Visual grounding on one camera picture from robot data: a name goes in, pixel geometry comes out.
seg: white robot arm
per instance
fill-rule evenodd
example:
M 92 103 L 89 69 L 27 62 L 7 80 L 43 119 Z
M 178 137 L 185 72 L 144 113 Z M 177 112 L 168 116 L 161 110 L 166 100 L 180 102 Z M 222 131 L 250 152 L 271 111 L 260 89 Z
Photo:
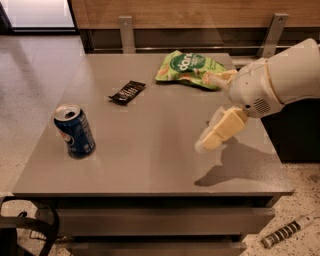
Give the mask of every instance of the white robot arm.
M 280 112 L 289 103 L 320 98 L 319 46 L 307 39 L 269 59 L 261 58 L 243 67 L 228 82 L 215 82 L 227 91 L 234 107 L 215 113 L 196 142 L 200 153 L 218 147 L 241 131 L 248 117 L 261 118 Z

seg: terrazzo floor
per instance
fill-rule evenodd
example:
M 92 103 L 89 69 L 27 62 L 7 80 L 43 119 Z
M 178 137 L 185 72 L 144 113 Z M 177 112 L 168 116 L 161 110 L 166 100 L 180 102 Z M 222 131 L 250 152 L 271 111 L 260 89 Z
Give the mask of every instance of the terrazzo floor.
M 0 36 L 0 196 L 10 195 L 48 118 L 85 54 L 79 36 Z M 275 218 L 257 235 L 245 238 L 242 256 L 320 256 L 320 218 L 290 239 L 265 249 L 261 238 L 306 214 L 320 217 L 320 164 L 283 164 L 295 187 L 292 196 L 274 206 Z M 35 207 L 28 202 L 6 203 L 3 215 Z M 38 253 L 43 242 L 19 230 L 19 243 Z M 70 255 L 65 243 L 50 255 Z

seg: blue soda can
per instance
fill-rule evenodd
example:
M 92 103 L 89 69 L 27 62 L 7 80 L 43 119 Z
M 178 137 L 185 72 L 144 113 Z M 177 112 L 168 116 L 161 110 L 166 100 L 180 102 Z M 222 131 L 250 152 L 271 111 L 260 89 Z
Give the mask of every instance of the blue soda can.
M 54 123 L 68 146 L 69 155 L 84 157 L 95 149 L 86 115 L 75 104 L 63 104 L 54 113 Z

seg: chip bag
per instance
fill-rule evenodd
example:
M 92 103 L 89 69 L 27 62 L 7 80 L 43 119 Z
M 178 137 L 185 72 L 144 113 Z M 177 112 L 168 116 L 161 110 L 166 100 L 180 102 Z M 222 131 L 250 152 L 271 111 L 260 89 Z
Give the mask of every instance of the chip bag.
M 168 54 L 160 69 L 157 81 L 178 81 L 185 85 L 196 85 L 209 90 L 219 89 L 215 84 L 214 75 L 221 76 L 226 72 L 224 66 L 211 58 L 194 53 L 174 51 Z

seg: black strap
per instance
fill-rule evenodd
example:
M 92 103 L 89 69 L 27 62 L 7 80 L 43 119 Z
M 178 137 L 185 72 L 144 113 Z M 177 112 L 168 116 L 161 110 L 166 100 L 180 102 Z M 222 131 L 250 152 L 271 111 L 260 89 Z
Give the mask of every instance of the black strap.
M 59 231 L 59 216 L 57 214 L 57 212 L 52 209 L 50 206 L 45 205 L 53 214 L 53 223 L 52 224 L 48 224 L 42 220 L 38 220 L 38 219 L 32 219 L 32 218 L 21 218 L 21 217 L 4 217 L 1 215 L 1 208 L 2 208 L 2 204 L 4 202 L 7 201 L 12 201 L 12 200 L 17 200 L 18 198 L 14 197 L 14 196 L 7 196 L 7 197 L 2 197 L 0 198 L 0 230 L 14 230 L 15 234 L 16 234 L 16 228 L 24 228 L 24 229 L 31 229 L 33 231 L 37 231 L 40 232 L 42 234 L 44 234 L 46 236 L 46 242 L 40 252 L 40 256 L 47 256 L 51 250 L 51 247 L 54 243 L 54 241 L 56 240 L 58 231 Z M 15 239 L 15 244 L 17 243 L 17 237 L 13 236 L 13 234 L 11 234 L 11 239 Z M 13 256 L 16 255 L 15 254 L 4 254 L 0 256 Z

